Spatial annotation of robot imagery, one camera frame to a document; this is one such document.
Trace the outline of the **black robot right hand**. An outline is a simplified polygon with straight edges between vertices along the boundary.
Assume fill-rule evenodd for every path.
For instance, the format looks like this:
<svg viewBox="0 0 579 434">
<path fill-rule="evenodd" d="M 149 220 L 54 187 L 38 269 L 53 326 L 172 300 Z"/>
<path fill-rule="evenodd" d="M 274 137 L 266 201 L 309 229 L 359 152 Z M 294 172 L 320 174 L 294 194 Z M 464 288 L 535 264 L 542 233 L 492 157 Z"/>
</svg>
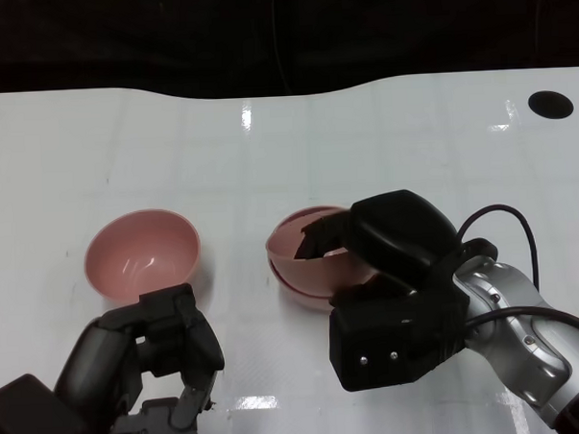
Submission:
<svg viewBox="0 0 579 434">
<path fill-rule="evenodd" d="M 409 190 L 372 196 L 323 215 L 301 234 L 296 259 L 323 258 L 344 249 L 374 271 L 364 283 L 336 291 L 330 299 L 335 307 L 419 295 L 433 268 L 461 246 L 445 214 Z"/>
</svg>

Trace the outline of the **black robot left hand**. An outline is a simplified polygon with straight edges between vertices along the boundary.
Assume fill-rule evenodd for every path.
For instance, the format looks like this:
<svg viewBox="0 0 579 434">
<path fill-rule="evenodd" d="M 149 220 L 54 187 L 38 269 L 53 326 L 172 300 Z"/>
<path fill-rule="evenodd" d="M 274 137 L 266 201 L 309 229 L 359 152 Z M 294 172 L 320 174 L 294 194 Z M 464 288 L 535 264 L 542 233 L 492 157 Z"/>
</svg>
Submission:
<svg viewBox="0 0 579 434">
<path fill-rule="evenodd" d="M 55 395 L 91 434 L 198 434 L 217 374 L 225 367 L 218 338 L 188 283 L 140 296 L 90 322 L 55 386 Z M 144 402 L 142 375 L 179 374 L 179 397 Z"/>
</svg>

